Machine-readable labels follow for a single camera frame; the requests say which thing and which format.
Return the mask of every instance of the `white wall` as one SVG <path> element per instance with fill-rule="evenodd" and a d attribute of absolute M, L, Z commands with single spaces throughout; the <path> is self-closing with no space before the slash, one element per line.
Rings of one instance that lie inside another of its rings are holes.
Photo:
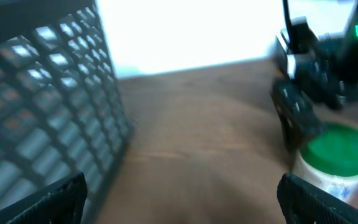
<path fill-rule="evenodd" d="M 317 35 L 342 32 L 353 1 L 289 0 Z M 282 0 L 99 0 L 119 78 L 266 57 Z"/>

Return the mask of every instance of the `green lid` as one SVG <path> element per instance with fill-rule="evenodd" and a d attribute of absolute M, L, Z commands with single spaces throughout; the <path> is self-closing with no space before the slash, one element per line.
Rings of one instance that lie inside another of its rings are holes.
<path fill-rule="evenodd" d="M 341 177 L 358 175 L 358 130 L 327 123 L 327 131 L 301 150 L 302 158 L 315 169 Z"/>

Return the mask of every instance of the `white container with green lid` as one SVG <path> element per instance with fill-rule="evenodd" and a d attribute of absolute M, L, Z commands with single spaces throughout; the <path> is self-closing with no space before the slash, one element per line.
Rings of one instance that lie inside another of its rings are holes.
<path fill-rule="evenodd" d="M 292 172 L 349 203 L 358 190 L 358 129 L 327 123 L 327 131 L 297 152 Z"/>

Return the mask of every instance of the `white container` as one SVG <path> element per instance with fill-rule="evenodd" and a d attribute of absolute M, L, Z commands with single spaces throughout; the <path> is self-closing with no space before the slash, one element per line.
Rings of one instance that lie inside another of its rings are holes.
<path fill-rule="evenodd" d="M 358 175 L 340 177 L 321 172 L 303 160 L 299 151 L 296 153 L 292 173 L 346 203 L 358 191 Z"/>

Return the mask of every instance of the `wooden table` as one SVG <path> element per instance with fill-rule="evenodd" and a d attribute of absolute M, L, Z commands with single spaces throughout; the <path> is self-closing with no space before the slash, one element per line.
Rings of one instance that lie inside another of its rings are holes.
<path fill-rule="evenodd" d="M 285 223 L 277 74 L 256 60 L 121 81 L 135 138 L 97 223 Z M 358 105 L 316 112 L 358 126 Z"/>

